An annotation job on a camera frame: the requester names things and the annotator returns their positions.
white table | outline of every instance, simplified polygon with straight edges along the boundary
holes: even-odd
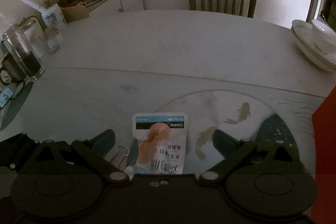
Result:
[[[62,30],[47,67],[195,76],[326,97],[336,75],[312,64],[289,29],[211,12],[143,11],[85,19]]]
[[[315,173],[311,115],[336,76],[310,63],[290,30],[218,13],[145,11],[73,22],[62,34],[60,51],[44,58],[47,71],[1,140],[23,129],[33,139],[71,143],[112,128],[116,143],[130,146],[135,113],[184,110],[194,145],[199,132],[222,129],[223,120],[236,115],[243,95],[255,106],[251,118],[258,114],[259,124],[242,122],[225,127],[227,133],[251,137],[262,119],[277,113]],[[237,95],[237,105],[226,101],[228,93]],[[201,173],[222,158],[191,159],[195,169],[187,169]]]

food package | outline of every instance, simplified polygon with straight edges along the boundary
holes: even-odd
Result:
[[[133,117],[133,137],[139,156],[134,174],[182,174],[187,137],[185,113],[138,113]]]

white plate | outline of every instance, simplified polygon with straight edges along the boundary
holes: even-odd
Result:
[[[293,20],[291,30],[297,38],[296,44],[311,62],[325,71],[335,73],[336,55],[322,53],[312,41],[311,28],[312,25],[305,21]]]

mug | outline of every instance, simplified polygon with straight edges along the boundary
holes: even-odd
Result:
[[[26,74],[21,70],[20,66],[15,62],[11,54],[7,54],[1,62],[2,67],[0,68],[0,82],[3,85],[9,85],[1,78],[1,72],[5,70],[9,77],[11,77],[12,82],[20,83],[26,79]]]

